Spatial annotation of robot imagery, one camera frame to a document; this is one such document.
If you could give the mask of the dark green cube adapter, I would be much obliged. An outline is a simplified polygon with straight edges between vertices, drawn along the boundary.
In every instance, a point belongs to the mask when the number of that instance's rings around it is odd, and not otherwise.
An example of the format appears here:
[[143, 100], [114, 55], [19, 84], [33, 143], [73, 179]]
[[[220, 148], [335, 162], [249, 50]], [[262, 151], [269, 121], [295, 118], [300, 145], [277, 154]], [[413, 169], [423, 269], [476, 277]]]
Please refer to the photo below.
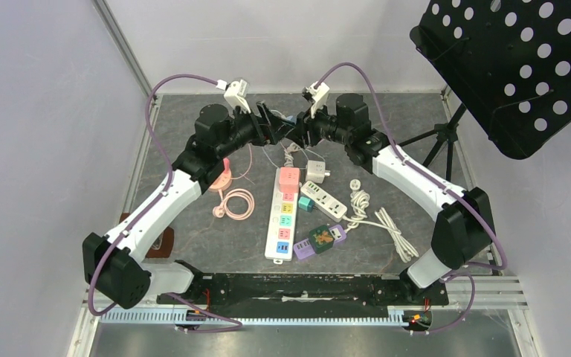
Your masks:
[[321, 225], [310, 230], [309, 243], [316, 254], [322, 254], [333, 248], [335, 238], [332, 236], [327, 225]]

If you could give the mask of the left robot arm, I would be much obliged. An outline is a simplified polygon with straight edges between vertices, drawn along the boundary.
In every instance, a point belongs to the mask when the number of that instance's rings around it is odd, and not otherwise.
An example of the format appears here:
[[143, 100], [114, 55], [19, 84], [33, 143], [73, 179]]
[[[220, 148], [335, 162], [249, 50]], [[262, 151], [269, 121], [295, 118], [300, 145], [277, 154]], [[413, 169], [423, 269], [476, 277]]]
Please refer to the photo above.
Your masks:
[[180, 263], [146, 266], [143, 260], [170, 223], [223, 174], [225, 159], [248, 144], [276, 145], [294, 129], [294, 122], [269, 110], [229, 110], [220, 104], [201, 109], [195, 132], [184, 151], [170, 165], [158, 188], [116, 227], [83, 241], [83, 265], [90, 295], [100, 292], [114, 305], [131, 309], [148, 295], [175, 293], [196, 303], [204, 285]]

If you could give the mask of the white multicolour power strip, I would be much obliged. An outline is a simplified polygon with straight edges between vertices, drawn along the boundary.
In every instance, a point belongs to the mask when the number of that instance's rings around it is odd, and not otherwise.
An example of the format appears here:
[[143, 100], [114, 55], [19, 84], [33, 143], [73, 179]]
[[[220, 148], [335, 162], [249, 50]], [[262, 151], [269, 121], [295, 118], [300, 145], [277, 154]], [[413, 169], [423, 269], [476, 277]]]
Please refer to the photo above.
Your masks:
[[264, 253], [266, 259], [277, 265], [291, 261], [293, 257], [299, 199], [299, 191], [295, 194], [279, 191], [280, 168], [275, 174]]

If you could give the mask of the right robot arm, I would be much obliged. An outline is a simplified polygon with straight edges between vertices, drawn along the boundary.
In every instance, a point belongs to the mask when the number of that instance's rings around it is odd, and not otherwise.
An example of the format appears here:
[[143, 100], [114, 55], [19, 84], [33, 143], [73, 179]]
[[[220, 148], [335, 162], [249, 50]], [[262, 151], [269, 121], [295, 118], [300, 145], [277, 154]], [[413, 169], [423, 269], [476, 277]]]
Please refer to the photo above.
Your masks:
[[400, 275], [400, 295], [408, 303], [421, 302], [436, 281], [474, 265], [477, 254], [496, 244], [487, 193], [452, 184], [412, 159], [372, 127], [362, 95], [339, 96], [333, 115], [326, 108], [310, 109], [286, 123], [290, 126], [287, 138], [302, 147], [320, 141], [343, 145], [354, 165], [400, 189], [433, 219], [429, 250]]

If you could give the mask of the pink cube socket adapter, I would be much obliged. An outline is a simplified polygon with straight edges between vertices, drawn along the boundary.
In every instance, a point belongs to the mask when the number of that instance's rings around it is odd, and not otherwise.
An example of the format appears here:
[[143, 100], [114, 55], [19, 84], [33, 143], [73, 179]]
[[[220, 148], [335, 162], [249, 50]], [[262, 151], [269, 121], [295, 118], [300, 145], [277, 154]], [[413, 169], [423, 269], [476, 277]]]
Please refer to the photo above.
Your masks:
[[300, 169], [297, 167], [281, 167], [278, 175], [279, 191], [295, 194], [299, 191]]

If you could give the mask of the round pink socket hub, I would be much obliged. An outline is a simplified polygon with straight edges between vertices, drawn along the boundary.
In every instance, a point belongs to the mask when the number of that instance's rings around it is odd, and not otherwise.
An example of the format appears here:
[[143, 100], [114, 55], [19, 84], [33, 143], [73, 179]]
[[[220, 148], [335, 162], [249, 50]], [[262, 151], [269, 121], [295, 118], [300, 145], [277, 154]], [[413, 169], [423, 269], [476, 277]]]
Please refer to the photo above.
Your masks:
[[210, 192], [219, 192], [227, 190], [232, 182], [232, 173], [230, 170], [230, 160], [228, 158], [223, 159], [224, 170], [220, 176], [212, 183], [209, 187]]

